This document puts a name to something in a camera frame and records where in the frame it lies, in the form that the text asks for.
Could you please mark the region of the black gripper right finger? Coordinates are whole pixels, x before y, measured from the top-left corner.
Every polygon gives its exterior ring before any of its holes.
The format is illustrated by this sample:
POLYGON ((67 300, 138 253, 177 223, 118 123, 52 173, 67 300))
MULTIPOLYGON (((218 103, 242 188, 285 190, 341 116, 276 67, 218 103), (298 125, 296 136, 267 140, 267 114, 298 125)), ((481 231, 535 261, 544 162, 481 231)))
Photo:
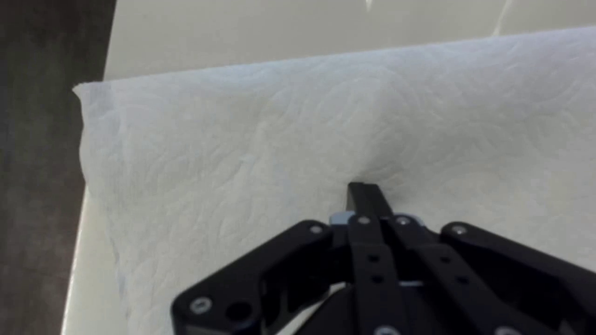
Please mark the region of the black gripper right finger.
POLYGON ((596 335, 596 274, 466 222, 393 216, 388 235, 468 335, 596 335))

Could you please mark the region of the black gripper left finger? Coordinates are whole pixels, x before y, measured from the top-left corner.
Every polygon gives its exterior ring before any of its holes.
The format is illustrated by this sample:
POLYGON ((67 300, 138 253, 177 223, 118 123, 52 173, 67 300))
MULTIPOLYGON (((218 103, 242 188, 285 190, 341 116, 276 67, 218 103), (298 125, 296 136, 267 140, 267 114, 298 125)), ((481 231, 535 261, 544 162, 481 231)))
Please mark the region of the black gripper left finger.
POLYGON ((376 184, 352 183, 343 223, 300 222, 231 261, 172 304, 175 335, 376 335, 399 326, 399 279, 376 184))

